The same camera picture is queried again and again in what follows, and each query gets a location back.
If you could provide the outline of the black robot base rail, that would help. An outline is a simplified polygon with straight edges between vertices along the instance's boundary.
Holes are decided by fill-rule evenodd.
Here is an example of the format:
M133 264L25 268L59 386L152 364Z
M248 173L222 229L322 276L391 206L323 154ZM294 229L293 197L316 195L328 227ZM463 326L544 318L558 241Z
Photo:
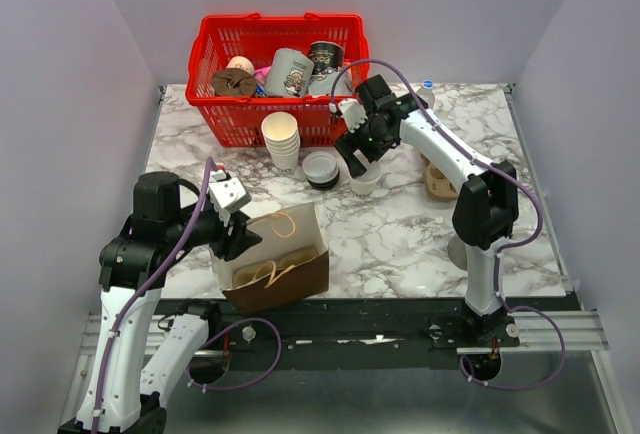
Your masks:
M460 298L308 299L263 316L254 340L231 332L233 370L451 369L463 344Z

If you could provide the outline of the grey crumpled item in basket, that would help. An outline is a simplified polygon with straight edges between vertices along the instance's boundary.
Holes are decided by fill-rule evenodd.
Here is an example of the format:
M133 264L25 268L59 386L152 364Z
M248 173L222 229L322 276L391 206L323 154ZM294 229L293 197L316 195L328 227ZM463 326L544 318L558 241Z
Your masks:
M307 95L312 97L329 96L334 81L338 77L338 72L330 72L326 74L312 75L309 80L307 89ZM343 74L335 86L334 94L339 96L351 96L353 94L353 87L351 81L351 75L349 73Z

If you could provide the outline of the brown paper takeout bag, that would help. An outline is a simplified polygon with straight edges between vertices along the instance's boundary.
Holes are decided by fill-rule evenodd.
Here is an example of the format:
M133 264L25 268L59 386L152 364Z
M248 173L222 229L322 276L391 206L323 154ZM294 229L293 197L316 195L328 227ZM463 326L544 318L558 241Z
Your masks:
M243 314L257 314L329 290L329 250L314 203L259 217L248 229L262 241L232 261L213 257L224 297Z

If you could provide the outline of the stack of cup lids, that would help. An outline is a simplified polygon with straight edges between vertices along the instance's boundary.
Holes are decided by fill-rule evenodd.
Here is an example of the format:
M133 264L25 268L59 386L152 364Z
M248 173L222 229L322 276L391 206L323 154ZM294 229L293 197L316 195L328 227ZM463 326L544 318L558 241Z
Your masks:
M307 155L302 169L309 185L316 190L329 190L340 179L340 169L336 159L328 152L316 151Z

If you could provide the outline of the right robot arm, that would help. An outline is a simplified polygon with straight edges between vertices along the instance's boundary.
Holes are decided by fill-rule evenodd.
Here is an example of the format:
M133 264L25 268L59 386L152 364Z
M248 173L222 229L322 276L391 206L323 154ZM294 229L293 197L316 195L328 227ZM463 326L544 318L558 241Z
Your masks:
M329 109L346 124L334 146L352 177L365 174L366 162L379 161L405 143L453 186L457 201L452 225L465 246L468 275L460 333L471 345L485 344L506 318L496 259L519 216L514 166L472 150L425 100L413 91L396 95L380 75L361 83L354 97L331 101Z

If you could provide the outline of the black printed can in basket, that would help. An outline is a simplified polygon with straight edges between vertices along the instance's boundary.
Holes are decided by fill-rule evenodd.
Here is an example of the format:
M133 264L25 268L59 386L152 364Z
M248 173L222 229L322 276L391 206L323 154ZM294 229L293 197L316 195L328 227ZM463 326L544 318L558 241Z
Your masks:
M338 72L343 65L344 49L329 41L316 41L310 44L307 57L313 62L313 76L325 76Z

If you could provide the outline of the stack of white paper cups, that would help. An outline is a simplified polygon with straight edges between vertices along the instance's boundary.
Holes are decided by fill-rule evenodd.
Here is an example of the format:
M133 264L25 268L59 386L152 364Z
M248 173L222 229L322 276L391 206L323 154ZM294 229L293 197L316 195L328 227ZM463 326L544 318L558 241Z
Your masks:
M284 173L295 171L301 145L296 118L287 112L273 112L262 121L261 133L274 166Z

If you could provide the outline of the brown striped cloth in basket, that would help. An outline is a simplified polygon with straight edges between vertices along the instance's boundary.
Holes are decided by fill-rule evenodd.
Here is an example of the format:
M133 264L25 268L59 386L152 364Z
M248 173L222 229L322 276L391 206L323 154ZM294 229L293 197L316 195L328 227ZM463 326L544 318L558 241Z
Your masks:
M219 97L253 98L257 94L257 81L253 75L240 68L216 71L211 79L214 95Z

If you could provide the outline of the single white cup lid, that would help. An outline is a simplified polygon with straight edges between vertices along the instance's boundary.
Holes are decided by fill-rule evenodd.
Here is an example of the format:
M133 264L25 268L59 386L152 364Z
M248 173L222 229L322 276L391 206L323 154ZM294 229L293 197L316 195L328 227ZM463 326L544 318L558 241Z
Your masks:
M354 189L364 190L365 188L374 188L378 184L381 176L381 165L378 162L373 162L366 165L364 174L351 177L349 183Z

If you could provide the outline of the clear plastic water bottle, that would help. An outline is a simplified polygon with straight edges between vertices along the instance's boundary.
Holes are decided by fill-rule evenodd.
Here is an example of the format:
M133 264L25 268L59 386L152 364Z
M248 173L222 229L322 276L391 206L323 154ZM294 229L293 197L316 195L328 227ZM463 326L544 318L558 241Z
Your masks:
M431 110L435 109L435 94L433 92L434 83L431 80L424 80L420 85L417 94L423 99Z

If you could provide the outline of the single white paper cup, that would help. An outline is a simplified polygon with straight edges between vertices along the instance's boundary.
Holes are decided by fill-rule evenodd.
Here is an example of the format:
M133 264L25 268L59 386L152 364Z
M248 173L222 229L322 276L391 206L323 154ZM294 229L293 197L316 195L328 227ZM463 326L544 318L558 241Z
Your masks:
M360 179L349 180L349 186L350 186L351 192L357 197L370 196L376 189L377 185L378 185L378 182L376 180L373 180L373 181L362 181Z

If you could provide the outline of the brown pulp cup carrier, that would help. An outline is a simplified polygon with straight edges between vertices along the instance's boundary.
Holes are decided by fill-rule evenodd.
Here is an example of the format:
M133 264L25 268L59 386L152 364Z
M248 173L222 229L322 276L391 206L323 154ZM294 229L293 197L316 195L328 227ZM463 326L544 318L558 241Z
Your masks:
M455 201L458 193L453 184L426 156L421 154L420 157L425 163L423 180L427 194L436 200Z

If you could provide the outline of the grey printed cup in basket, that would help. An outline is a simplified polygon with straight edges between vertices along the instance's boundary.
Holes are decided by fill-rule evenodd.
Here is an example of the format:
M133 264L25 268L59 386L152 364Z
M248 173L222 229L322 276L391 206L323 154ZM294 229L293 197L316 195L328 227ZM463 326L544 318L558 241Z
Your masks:
M269 97L302 97L307 93L314 63L302 52L281 48L275 52L267 75Z

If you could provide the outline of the single brown pulp carrier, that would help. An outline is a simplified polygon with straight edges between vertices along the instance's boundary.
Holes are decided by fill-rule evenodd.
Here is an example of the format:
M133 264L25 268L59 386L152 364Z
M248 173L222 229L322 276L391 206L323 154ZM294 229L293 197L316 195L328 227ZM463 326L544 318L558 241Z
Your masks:
M233 274L232 287L243 287L262 278L267 278L267 287L274 284L283 274L313 260L318 255L315 248L300 249L286 254L279 260L269 260L244 266Z

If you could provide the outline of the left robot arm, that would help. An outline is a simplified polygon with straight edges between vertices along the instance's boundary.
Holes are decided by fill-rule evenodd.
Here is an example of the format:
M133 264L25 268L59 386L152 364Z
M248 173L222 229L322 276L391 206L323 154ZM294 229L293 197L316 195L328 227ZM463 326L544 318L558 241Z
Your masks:
M250 200L241 181L220 167L207 171L201 187L170 172L139 177L132 214L99 256L95 362L77 413L59 432L163 432L169 398L193 355L222 334L217 302L187 300L157 351L146 354L166 274L195 247L230 261L259 244L242 211Z

